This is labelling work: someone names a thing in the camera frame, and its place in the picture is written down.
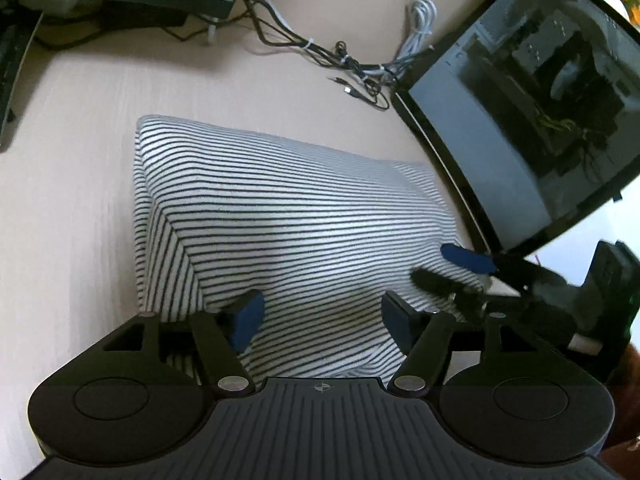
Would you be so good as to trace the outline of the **black mechanical keyboard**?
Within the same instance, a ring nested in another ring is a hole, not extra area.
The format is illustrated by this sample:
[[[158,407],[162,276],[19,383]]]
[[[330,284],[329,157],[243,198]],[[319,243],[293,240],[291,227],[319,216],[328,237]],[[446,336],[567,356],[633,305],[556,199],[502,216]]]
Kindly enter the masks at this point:
[[[17,1],[5,1],[1,5],[1,151],[5,151],[10,143],[10,125],[16,118],[12,108],[13,93],[41,19],[41,11],[26,8]]]

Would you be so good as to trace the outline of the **striped grey white garment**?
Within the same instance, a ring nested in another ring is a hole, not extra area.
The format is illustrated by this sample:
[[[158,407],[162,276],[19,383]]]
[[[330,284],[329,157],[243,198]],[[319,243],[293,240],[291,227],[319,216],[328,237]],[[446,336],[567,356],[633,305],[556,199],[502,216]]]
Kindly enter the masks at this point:
[[[442,256],[458,239],[429,166],[180,118],[139,120],[140,308],[177,322],[259,290],[264,322],[241,356],[255,380],[390,378],[402,354],[381,298],[397,292],[416,310],[451,312],[410,274],[482,286]]]

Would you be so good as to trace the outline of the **white glass computer case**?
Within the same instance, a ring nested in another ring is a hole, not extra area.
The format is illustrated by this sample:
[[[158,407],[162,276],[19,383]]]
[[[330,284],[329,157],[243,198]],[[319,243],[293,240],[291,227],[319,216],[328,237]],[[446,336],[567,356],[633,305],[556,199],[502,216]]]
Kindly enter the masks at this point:
[[[485,0],[393,104],[474,249],[525,257],[638,176],[639,33],[604,0]]]

